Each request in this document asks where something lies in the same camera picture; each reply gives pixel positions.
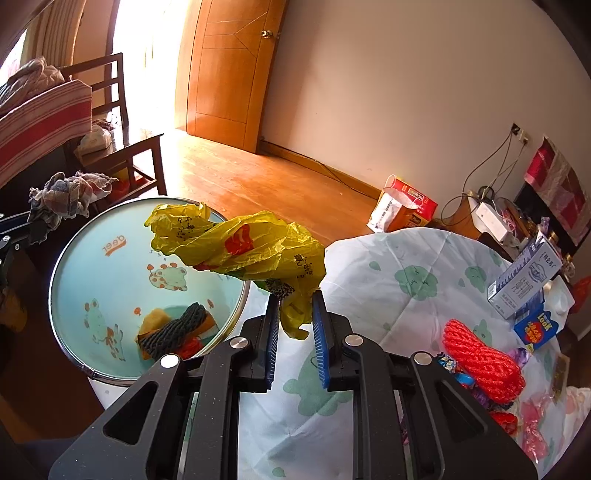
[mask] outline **red striped blanket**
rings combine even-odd
[[[90,131],[92,88],[58,85],[0,119],[0,187],[39,158]]]

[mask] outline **white box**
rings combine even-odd
[[[507,235],[511,233],[503,217],[500,216],[493,207],[487,203],[482,202],[476,208],[476,216],[482,220],[482,223],[491,231],[492,236],[495,237],[496,241],[503,243]]]
[[[558,273],[560,267],[560,256],[538,232],[509,268],[488,287],[488,302],[504,319],[509,319]]]

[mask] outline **wooden door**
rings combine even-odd
[[[183,34],[194,32],[187,133],[255,152],[286,4],[287,0],[194,0],[199,16],[191,20],[189,12]]]

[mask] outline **metal screw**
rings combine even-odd
[[[433,360],[433,357],[427,352],[419,352],[414,356],[414,361],[419,365],[428,365],[431,363],[431,360]]]
[[[363,337],[359,335],[347,335],[345,337],[345,343],[349,346],[359,346],[363,343]]]
[[[172,368],[178,365],[178,361],[179,358],[176,355],[170,353],[168,355],[164,355],[160,359],[160,365],[162,365],[164,368]]]
[[[244,348],[247,345],[248,339],[244,337],[234,337],[232,340],[230,340],[230,346],[237,350],[240,350],[241,348]]]

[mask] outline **yellow plastic bag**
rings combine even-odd
[[[159,205],[146,220],[152,248],[178,255],[185,265],[241,280],[253,280],[281,300],[281,325],[292,338],[305,339],[312,321],[311,295],[324,278],[324,247],[297,223],[259,212],[211,223],[201,205]]]

